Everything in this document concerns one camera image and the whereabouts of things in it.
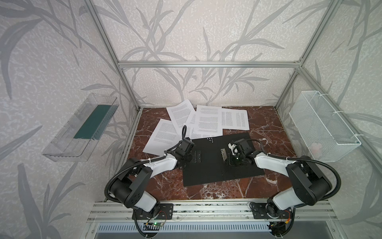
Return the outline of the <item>printed paper sheet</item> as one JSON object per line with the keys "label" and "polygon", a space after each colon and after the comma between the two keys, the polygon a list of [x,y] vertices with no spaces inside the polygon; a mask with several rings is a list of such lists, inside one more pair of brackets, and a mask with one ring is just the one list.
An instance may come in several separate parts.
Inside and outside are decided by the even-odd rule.
{"label": "printed paper sheet", "polygon": [[181,140],[170,120],[160,119],[150,136],[143,152],[157,156],[164,155],[164,151],[176,145]]}

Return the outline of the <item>folder white cover black inside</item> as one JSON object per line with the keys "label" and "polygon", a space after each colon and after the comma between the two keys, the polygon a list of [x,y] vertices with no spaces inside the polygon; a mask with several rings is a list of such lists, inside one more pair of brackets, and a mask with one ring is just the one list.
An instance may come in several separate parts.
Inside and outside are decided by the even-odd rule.
{"label": "folder white cover black inside", "polygon": [[234,179],[262,176],[263,169],[254,165],[230,166],[228,159],[223,161],[220,150],[225,148],[227,155],[231,153],[228,144],[239,139],[250,139],[250,134],[237,133],[213,138],[194,139],[191,154],[192,160],[183,169],[183,185],[185,187],[228,181]]}

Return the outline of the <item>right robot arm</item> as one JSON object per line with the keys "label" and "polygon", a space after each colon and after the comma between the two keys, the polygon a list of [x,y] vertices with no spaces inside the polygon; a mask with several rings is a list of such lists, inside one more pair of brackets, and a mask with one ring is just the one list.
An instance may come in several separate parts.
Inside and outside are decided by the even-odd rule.
{"label": "right robot arm", "polygon": [[318,201],[335,195],[341,187],[338,172],[330,165],[304,157],[283,157],[261,150],[254,150],[249,142],[240,139],[228,144],[231,158],[236,164],[255,164],[260,169],[277,172],[289,178],[291,188],[277,193],[267,201],[273,211],[313,206]]}

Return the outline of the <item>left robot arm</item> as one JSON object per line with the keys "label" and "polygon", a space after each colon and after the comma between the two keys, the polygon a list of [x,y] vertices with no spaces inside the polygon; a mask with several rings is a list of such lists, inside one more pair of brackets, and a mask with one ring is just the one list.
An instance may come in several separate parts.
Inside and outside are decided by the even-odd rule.
{"label": "left robot arm", "polygon": [[126,208],[141,211],[154,217],[159,213],[160,203],[146,192],[154,176],[185,166],[192,159],[194,142],[183,138],[159,157],[139,160],[130,158],[104,188],[107,200],[123,204]]}

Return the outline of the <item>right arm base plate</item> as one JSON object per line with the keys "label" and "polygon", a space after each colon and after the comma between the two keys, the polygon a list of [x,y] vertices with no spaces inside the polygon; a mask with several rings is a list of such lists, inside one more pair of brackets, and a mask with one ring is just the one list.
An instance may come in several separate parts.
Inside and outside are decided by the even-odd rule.
{"label": "right arm base plate", "polygon": [[269,203],[250,202],[250,210],[254,219],[274,219],[274,220],[290,220],[292,215],[291,208],[280,210],[275,205]]}

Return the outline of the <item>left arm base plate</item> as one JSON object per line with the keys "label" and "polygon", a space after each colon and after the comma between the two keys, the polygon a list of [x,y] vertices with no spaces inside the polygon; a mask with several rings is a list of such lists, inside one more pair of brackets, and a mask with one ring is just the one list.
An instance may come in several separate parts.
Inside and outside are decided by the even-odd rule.
{"label": "left arm base plate", "polygon": [[133,211],[132,219],[137,220],[171,220],[174,212],[174,204],[172,203],[157,203],[154,208],[146,212],[143,209],[137,209]]}

